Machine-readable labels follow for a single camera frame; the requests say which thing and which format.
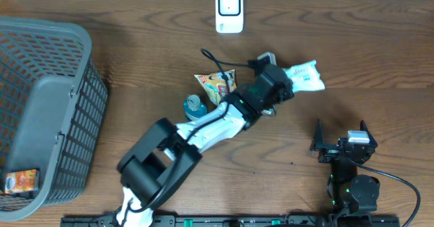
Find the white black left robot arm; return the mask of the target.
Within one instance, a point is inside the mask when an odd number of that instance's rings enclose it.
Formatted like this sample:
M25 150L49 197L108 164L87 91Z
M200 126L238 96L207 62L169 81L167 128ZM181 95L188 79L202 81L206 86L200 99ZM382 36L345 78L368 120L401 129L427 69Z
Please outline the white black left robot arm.
M154 123L117 165L124 201L116 216L120 226L150 226L153 211L165 203L202 158L202 152L247 130L262 111L294 97L285 71L266 64L253 84L227 94L218 107L188 123Z

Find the blue clear plastic bottle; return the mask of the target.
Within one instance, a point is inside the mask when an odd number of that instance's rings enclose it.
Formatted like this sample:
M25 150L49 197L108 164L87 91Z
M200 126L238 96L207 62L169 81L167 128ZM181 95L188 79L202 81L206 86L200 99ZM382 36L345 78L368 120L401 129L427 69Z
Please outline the blue clear plastic bottle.
M188 95L183 103L185 117L194 121L208 113L207 107L201 102L198 95Z

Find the green wet wipes pack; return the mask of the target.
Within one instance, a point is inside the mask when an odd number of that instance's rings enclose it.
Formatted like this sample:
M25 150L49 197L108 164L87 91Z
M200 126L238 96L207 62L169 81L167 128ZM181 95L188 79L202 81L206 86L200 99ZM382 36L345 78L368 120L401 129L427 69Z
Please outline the green wet wipes pack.
M325 89L325 85L320 78L320 73L316 69L316 60L305 62L284 68L284 72L292 81L292 91L294 93L300 91L321 91Z

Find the yellow snack bag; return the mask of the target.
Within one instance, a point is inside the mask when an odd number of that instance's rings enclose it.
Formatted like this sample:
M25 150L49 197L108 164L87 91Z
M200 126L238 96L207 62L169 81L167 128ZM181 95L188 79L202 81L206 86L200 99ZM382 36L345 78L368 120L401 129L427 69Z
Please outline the yellow snack bag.
M208 75L194 75L196 80L205 90L210 101L218 106L221 99L225 97L229 92L234 91L237 88L235 69L227 70L224 72L228 78L228 84L224 80L222 73L211 73Z

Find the dark green round-logo packet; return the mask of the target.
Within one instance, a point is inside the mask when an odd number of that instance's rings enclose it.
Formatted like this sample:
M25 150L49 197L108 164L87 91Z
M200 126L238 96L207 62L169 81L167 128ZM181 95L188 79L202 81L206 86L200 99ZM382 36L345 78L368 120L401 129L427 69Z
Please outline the dark green round-logo packet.
M261 113L264 116L275 117L277 115L277 109L275 106L272 106L270 108L262 110Z

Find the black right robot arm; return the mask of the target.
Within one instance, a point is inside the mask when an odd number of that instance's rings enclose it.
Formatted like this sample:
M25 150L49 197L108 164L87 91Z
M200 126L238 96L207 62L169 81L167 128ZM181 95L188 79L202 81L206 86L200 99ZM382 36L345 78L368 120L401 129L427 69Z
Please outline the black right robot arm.
M317 122L310 151L318 152L318 162L331 166L327 193L333 210L316 220L317 226L371 226L370 213L377 210L380 182L358 174L357 168L374 154L378 144L364 121L360 129L349 130L337 143L323 140L321 121Z

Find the orange tissue pack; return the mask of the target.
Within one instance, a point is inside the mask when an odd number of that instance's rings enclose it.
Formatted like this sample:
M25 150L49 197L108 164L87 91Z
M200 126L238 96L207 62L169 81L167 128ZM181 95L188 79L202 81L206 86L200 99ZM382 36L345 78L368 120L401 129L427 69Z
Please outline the orange tissue pack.
M6 174L4 187L5 194L32 192L38 189L39 171L37 169L15 171Z

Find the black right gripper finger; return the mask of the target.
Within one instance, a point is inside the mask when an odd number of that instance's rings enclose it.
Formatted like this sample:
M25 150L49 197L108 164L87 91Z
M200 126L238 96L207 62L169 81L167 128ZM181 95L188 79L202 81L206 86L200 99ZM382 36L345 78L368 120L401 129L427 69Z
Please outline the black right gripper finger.
M378 147L378 143L377 141L374 139L374 137L372 136L372 134L370 133L366 123L364 120L361 120L360 122L360 130L366 132L368 138L369 138L369 145L373 148L377 148Z
M313 135L313 139L311 141L311 145L309 146L310 151L320 151L324 149L323 142L323 127L321 120L317 120L317 124L315 127L315 133Z

